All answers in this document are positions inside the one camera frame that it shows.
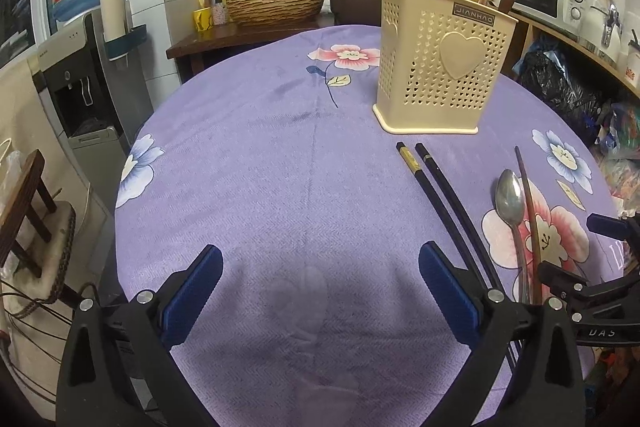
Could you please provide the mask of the silver patterned metal spoon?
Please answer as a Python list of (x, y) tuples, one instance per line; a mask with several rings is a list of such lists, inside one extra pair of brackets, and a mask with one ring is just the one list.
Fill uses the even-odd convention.
[(520, 225), (524, 220), (525, 200), (518, 177), (510, 169), (500, 174), (495, 205), (498, 216), (510, 228), (514, 240), (516, 263), (518, 264), (518, 299), (530, 303), (530, 284), (524, 242)]

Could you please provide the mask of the black chopstick gold band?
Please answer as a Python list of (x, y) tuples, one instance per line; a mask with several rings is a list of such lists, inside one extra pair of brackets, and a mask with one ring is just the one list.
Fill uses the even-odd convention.
[(410, 152), (404, 142), (397, 142), (396, 150), (398, 150), (399, 155), (405, 161), (405, 164), (408, 166), (412, 175), (416, 178), (416, 181), (418, 181), (418, 183), (420, 184), (422, 191), (436, 211), (439, 220), (442, 221), (442, 225), (445, 227), (447, 233), (450, 236), (450, 239), (452, 239), (452, 243), (454, 243), (454, 246), (456, 246), (458, 253), (460, 254), (465, 264), (465, 268), (468, 269), (480, 282), (480, 286), (482, 286), (484, 289), (487, 289), (488, 286), (484, 281), (484, 277), (482, 277), (482, 274), (480, 274), (480, 269), (478, 269), (471, 251), (469, 250), (468, 246), (466, 246), (466, 243), (458, 228), (454, 224), (454, 220), (452, 220), (448, 209), (435, 191), (434, 186), (431, 184), (431, 181), (427, 178), (426, 174), (420, 167), (419, 161), (416, 160), (416, 158), (413, 156), (413, 153)]

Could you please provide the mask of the black plastic trash bag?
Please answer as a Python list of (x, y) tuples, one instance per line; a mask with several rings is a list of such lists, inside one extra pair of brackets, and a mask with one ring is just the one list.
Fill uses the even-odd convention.
[(559, 40), (540, 36), (512, 68), (515, 80), (555, 111), (587, 146), (596, 142), (611, 97), (597, 66)]

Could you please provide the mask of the wooden stool with cushion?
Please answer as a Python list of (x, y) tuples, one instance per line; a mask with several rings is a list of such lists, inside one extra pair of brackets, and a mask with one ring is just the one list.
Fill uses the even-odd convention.
[(70, 202), (53, 199), (42, 179), (46, 161), (30, 153), (9, 188), (1, 210), (1, 260), (17, 257), (17, 267), (2, 277), (15, 291), (3, 298), (14, 317), (28, 317), (43, 305), (61, 301), (70, 309), (80, 296), (65, 282), (74, 243), (76, 211)]

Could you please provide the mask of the colourful snack filled bag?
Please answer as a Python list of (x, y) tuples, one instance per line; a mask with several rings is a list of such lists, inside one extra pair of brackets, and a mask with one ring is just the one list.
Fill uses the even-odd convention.
[(639, 213), (639, 106), (613, 103), (603, 107), (594, 155), (620, 217)]

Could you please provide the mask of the purple floral tablecloth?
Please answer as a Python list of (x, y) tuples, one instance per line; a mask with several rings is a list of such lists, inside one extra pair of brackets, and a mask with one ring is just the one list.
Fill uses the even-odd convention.
[(336, 26), (231, 57), (143, 126), (115, 211), (128, 297), (206, 246), (224, 273), (171, 354), (224, 426), (417, 426), (469, 356), (419, 271), (460, 262), (373, 114), (380, 31)]

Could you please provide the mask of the water dispenser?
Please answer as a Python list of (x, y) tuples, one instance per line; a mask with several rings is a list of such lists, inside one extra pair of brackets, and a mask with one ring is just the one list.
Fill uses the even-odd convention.
[(95, 8), (47, 38), (37, 57), (70, 147), (125, 157), (153, 112), (138, 51), (109, 57)]

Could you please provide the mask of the white rice cooker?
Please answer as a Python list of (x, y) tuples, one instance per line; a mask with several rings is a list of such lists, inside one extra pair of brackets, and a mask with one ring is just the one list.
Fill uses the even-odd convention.
[(578, 42), (612, 67), (622, 48), (620, 10), (614, 0), (593, 0), (580, 23)]

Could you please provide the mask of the wooden shelf unit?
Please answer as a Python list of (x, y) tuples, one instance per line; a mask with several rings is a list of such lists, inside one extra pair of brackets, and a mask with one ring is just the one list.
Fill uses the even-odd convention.
[(559, 42), (562, 42), (564, 46), (568, 46), (574, 52), (579, 53), (585, 60), (588, 60), (591, 64), (597, 66), (601, 72), (604, 72), (608, 77), (611, 77), (623, 86), (626, 92), (633, 98), (639, 98), (639, 89), (634, 87), (634, 85), (623, 74), (621, 74), (607, 60), (603, 60), (603, 58), (598, 54), (594, 54), (587, 50), (577, 41), (574, 41), (562, 34), (562, 32), (556, 31), (552, 27), (546, 26), (541, 22), (532, 20), (523, 14), (511, 11), (509, 15), (516, 19), (516, 26), (508, 52), (506, 52), (506, 58), (502, 65), (502, 75), (514, 79), (512, 70), (513, 66), (521, 60), (521, 58), (526, 54), (529, 46), (537, 38), (540, 36), (547, 36), (549, 38), (555, 38)]

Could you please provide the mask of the beige perforated utensil holder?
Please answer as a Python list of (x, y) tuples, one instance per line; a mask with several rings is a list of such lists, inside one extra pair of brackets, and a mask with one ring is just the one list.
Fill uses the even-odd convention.
[(471, 0), (382, 0), (372, 106), (391, 134), (475, 134), (516, 19)]

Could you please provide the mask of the dark wooden side table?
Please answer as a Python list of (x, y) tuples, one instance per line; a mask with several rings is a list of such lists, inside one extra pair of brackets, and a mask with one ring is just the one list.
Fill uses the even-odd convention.
[(168, 60), (175, 61), (181, 82), (185, 83), (229, 57), (304, 31), (333, 25), (334, 16), (331, 13), (321, 13), (313, 20), (299, 20), (282, 25), (240, 26), (228, 23), (180, 40), (166, 50), (166, 56)]

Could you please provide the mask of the yellow mug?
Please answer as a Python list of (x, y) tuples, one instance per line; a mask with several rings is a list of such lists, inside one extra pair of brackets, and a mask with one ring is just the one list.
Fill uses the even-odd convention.
[(205, 32), (214, 27), (213, 12), (210, 6), (192, 12), (194, 28), (197, 32)]

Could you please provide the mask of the woven basket sink basin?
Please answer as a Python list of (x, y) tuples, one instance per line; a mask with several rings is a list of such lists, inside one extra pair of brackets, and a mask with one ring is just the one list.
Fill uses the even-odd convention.
[(277, 25), (311, 20), (324, 0), (226, 0), (233, 23), (241, 26)]

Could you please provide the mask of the brown and white pot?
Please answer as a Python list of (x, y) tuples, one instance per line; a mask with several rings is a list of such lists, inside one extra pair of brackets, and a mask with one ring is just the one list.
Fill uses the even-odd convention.
[(382, 0), (330, 0), (337, 25), (381, 26)]

